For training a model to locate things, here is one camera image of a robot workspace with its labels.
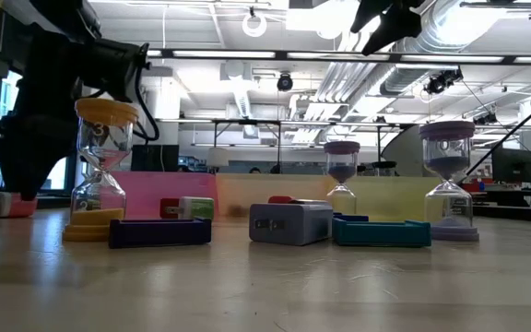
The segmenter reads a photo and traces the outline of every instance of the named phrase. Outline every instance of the computer monitor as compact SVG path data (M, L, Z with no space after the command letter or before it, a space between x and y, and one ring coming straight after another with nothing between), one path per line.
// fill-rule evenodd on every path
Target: computer monitor
M531 151L497 148L491 158L494 181L531 183Z

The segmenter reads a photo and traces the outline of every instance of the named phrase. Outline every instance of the purple sand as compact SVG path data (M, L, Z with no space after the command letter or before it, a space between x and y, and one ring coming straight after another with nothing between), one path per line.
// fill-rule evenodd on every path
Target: purple sand
M329 167L329 171L327 171L327 174L331 175L334 179L336 179L339 183L344 183L347 181L350 177L356 175L356 167L355 166L332 166Z
M441 157L431 160L425 160L425 166L443 176L444 179L450 179L452 174L461 172L468 167L467 157Z

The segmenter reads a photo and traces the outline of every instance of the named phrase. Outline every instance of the blue tray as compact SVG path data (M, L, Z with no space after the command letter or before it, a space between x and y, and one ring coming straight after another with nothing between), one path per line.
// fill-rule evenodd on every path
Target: blue tray
M110 221L110 249L204 244L212 238L211 219Z
M369 222L368 217L335 216L333 238L339 245L431 246L428 222Z

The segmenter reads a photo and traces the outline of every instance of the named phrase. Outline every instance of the person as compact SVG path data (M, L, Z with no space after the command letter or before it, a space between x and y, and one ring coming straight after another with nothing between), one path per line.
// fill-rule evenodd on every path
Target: person
M280 167L280 164L276 164L272 167L271 170L269 170L269 173L270 174L281 174L282 173L282 168Z

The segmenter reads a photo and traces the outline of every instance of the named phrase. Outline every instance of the lavender cap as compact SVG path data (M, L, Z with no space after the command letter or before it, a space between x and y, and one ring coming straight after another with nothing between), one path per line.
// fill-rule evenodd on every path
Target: lavender cap
M444 121L425 124L419 128L421 139L455 140L471 138L475 134L475 124L468 121Z
M324 145L324 152L329 154L352 154L360 152L360 143L352 141L329 142Z

